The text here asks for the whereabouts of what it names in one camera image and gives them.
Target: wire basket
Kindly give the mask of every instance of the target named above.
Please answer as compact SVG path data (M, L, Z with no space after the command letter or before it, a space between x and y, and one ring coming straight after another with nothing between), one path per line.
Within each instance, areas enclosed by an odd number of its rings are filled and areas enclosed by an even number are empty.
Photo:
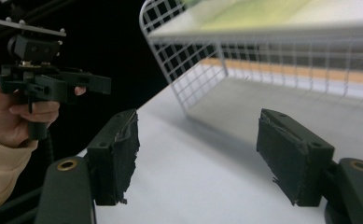
M203 29L242 2L141 8L141 30L187 117L255 147L260 110L269 108L323 136L335 161L363 160L363 19Z

